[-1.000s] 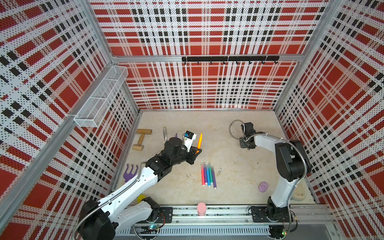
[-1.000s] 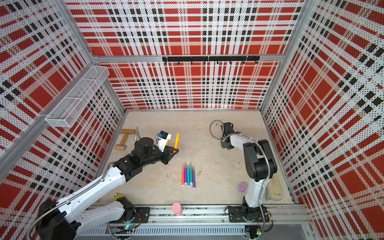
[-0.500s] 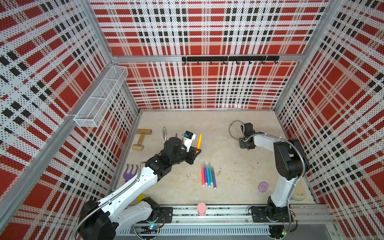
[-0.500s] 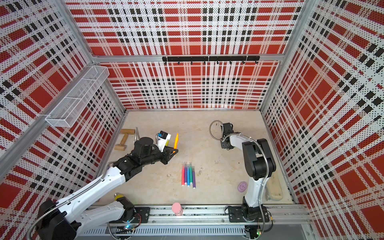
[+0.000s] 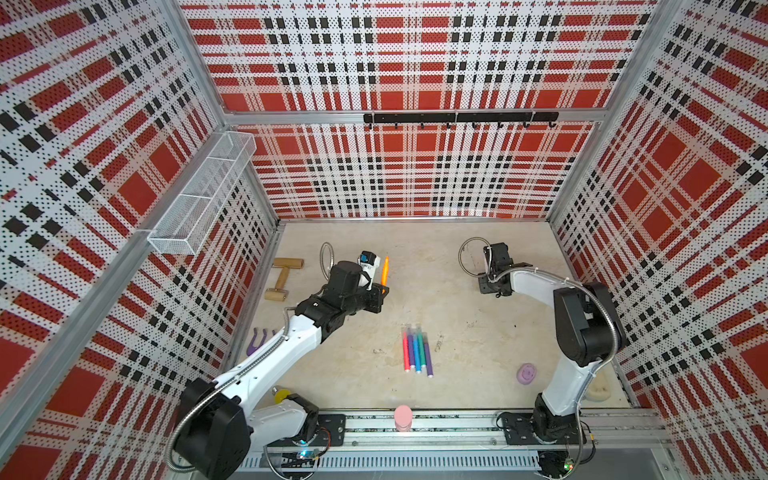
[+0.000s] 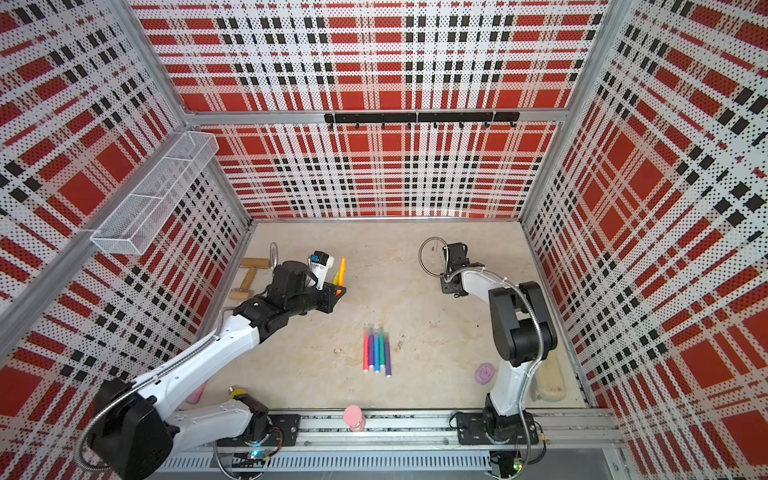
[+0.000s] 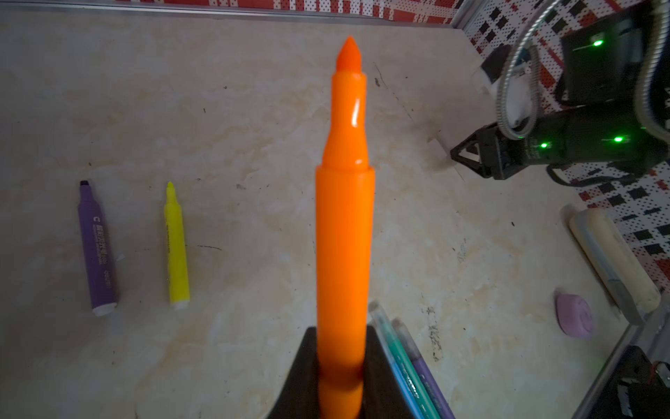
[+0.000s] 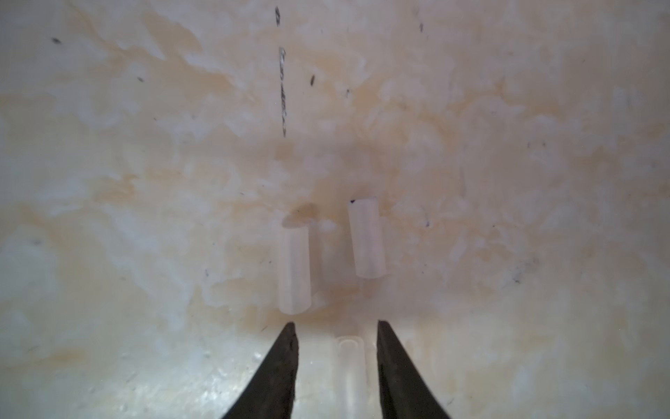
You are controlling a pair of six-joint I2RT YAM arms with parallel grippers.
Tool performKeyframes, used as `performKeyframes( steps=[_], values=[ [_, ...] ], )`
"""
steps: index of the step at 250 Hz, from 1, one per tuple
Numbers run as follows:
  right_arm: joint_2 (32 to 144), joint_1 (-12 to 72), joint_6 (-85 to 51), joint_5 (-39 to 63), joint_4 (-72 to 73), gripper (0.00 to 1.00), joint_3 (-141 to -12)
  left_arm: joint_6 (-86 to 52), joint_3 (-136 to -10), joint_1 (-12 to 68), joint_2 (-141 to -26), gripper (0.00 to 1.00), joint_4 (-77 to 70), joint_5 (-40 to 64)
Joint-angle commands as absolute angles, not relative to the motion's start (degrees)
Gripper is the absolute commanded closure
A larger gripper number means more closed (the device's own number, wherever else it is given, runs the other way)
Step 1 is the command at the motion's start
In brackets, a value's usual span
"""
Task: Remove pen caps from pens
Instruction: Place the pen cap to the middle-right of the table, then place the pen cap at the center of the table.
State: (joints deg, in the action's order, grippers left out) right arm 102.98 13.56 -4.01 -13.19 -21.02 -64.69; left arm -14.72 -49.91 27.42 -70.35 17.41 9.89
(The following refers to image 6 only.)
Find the orange marker pen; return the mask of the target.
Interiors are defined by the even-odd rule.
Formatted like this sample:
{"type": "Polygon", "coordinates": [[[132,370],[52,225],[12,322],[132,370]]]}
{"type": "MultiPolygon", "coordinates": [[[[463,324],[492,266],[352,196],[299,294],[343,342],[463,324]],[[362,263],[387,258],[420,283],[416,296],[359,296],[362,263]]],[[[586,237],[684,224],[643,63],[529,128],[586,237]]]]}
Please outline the orange marker pen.
{"type": "Polygon", "coordinates": [[[339,270],[334,277],[334,285],[336,286],[337,296],[342,295],[342,288],[345,285],[345,275],[346,275],[346,258],[343,257],[341,260],[341,265],[339,267],[339,270]]]}

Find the violet marker pen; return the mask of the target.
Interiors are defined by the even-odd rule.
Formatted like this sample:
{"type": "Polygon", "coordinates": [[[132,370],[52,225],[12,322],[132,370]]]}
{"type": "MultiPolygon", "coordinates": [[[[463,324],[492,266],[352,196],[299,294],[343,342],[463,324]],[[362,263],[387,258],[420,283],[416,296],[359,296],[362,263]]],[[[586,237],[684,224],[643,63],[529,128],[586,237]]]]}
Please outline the violet marker pen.
{"type": "Polygon", "coordinates": [[[391,343],[388,334],[384,335],[384,358],[385,358],[385,375],[387,378],[392,377],[392,355],[391,355],[391,343]]]}

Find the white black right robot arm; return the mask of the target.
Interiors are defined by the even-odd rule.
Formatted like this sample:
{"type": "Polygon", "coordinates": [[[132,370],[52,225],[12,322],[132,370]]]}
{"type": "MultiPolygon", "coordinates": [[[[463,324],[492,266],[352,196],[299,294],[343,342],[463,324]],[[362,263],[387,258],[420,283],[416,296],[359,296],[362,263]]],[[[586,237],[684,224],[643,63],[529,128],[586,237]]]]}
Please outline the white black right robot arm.
{"type": "Polygon", "coordinates": [[[496,380],[486,396],[477,438],[464,444],[539,442],[532,415],[525,408],[533,377],[549,352],[557,347],[541,287],[536,282],[513,284],[468,258],[468,246],[442,247],[445,270],[438,276],[442,292],[455,297],[474,295],[489,307],[492,337],[500,357],[496,380]]]}

